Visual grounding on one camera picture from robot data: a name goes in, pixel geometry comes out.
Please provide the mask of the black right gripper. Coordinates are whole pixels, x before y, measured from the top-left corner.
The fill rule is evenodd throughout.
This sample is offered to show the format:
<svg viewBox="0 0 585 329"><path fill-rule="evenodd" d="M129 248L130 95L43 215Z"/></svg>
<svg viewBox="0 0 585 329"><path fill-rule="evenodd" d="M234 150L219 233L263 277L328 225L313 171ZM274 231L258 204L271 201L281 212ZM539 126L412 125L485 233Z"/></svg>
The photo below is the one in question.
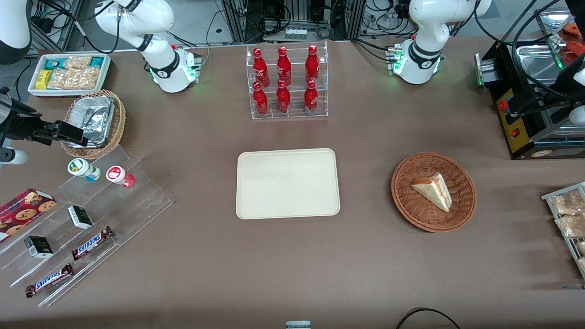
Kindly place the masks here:
<svg viewBox="0 0 585 329"><path fill-rule="evenodd" d="M42 116L22 102L17 101L13 106L2 101L0 145L4 146L6 139L30 140L47 146L56 140L86 147L88 139L84 137L83 129L61 120L53 123L44 122Z"/></svg>

